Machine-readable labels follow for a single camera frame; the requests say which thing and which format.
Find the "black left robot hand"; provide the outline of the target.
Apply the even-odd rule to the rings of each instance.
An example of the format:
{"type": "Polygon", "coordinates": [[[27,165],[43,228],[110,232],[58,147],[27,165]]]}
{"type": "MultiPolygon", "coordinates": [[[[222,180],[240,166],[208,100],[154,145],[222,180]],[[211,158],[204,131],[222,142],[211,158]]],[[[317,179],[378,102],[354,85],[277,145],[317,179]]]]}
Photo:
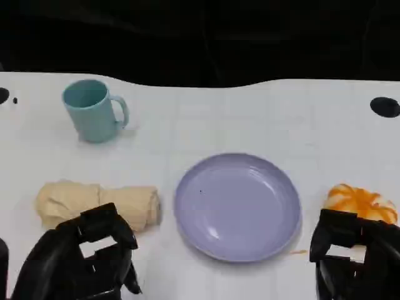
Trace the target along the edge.
{"type": "Polygon", "coordinates": [[[46,231],[27,256],[11,299],[120,299],[141,294],[132,251],[138,244],[113,203],[46,231]]]}

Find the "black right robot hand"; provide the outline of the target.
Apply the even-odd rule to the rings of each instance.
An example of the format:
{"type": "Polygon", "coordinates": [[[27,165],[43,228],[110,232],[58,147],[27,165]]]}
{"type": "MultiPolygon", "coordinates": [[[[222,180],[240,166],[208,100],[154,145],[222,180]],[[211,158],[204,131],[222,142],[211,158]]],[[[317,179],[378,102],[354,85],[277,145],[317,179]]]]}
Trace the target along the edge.
{"type": "Polygon", "coordinates": [[[309,260],[318,299],[399,299],[399,227],[355,213],[322,209],[309,260]],[[332,245],[366,247],[363,262],[332,256],[332,245]]]}

